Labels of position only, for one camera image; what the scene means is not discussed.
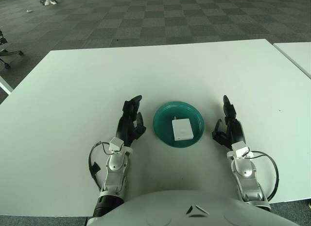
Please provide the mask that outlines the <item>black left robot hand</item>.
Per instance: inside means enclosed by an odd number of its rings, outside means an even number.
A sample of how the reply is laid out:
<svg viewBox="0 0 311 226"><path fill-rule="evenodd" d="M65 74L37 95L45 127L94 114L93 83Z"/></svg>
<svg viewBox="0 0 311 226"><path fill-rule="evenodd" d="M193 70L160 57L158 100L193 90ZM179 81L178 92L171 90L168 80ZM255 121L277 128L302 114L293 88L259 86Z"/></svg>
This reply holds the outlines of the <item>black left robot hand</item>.
<svg viewBox="0 0 311 226"><path fill-rule="evenodd" d="M139 139L146 131L142 114L138 112L139 102L142 96L138 95L129 101L125 101L119 120L116 137L124 142L124 146L130 147L132 142Z"/></svg>

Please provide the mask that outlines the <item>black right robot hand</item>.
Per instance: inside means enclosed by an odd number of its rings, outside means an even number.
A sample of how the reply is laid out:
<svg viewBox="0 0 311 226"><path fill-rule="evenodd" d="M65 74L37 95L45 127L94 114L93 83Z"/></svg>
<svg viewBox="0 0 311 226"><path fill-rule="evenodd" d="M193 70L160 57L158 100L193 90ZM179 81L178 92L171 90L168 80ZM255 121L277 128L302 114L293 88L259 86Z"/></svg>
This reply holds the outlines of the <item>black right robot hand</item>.
<svg viewBox="0 0 311 226"><path fill-rule="evenodd" d="M223 110L225 114L226 132L220 131L219 127L222 123L221 119L218 119L214 130L212 131L212 138L220 145L232 150L234 143L243 141L246 143L245 136L242 129L242 124L236 118L236 111L234 105L230 102L229 98L223 96Z"/></svg>

